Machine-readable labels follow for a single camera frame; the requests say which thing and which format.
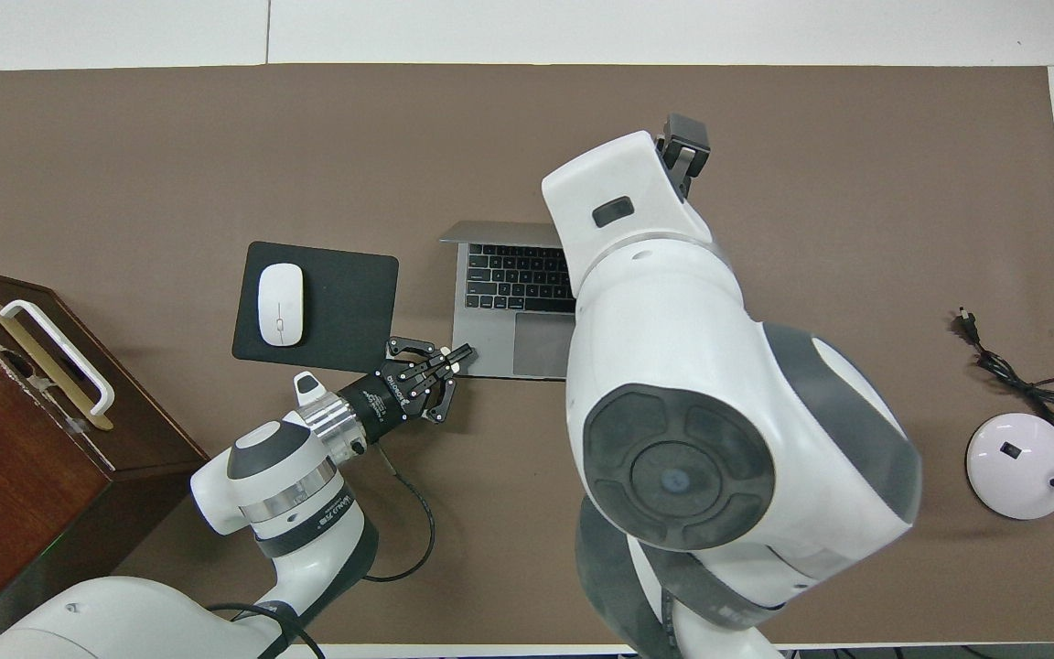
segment white mouse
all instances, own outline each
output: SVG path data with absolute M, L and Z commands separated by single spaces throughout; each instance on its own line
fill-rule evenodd
M 304 336 L 304 271 L 294 263 L 272 264 L 259 275 L 259 334 L 279 347 Z

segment brown wooden box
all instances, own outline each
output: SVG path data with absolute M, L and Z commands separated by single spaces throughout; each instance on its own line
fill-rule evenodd
M 50 289 L 0 276 L 0 305 L 52 318 L 109 381 L 100 430 L 0 321 L 0 634 L 38 604 L 108 575 L 189 490 L 204 454 Z M 66 379 L 96 388 L 25 313 L 17 321 Z

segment silver metal ring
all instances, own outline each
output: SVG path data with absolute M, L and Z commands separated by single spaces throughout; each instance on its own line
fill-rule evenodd
M 296 505 L 309 500 L 315 492 L 321 490 L 330 483 L 336 474 L 336 466 L 330 458 L 326 458 L 321 463 L 309 471 L 308 476 L 298 480 L 298 483 L 284 488 L 276 496 L 270 496 L 259 503 L 251 505 L 240 505 L 239 510 L 243 517 L 251 522 L 266 522 L 273 517 L 279 517 L 284 512 L 295 508 Z

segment touchpad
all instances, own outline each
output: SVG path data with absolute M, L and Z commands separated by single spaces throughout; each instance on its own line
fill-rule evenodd
M 515 314 L 515 375 L 564 379 L 577 317 L 567 313 Z

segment laptop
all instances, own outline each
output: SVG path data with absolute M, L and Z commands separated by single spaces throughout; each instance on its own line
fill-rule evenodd
M 451 345 L 474 349 L 461 375 L 564 379 L 577 301 L 555 226 L 460 221 L 441 241 L 457 246 Z

